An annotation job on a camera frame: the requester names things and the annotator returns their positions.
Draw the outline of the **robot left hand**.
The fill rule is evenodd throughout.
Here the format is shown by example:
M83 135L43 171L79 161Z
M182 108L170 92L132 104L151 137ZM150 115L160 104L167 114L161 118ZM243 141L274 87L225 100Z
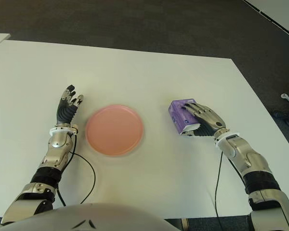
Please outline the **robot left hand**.
M63 92L56 111L57 124L71 124L79 106L83 102L83 95L75 97L73 85L69 85Z

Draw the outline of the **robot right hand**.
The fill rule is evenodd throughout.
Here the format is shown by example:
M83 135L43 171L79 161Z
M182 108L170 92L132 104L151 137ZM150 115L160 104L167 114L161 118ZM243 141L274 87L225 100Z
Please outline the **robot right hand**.
M217 131L226 129L225 122L207 106L185 103L182 109L188 111L199 123L197 129L183 132L185 136L214 136Z

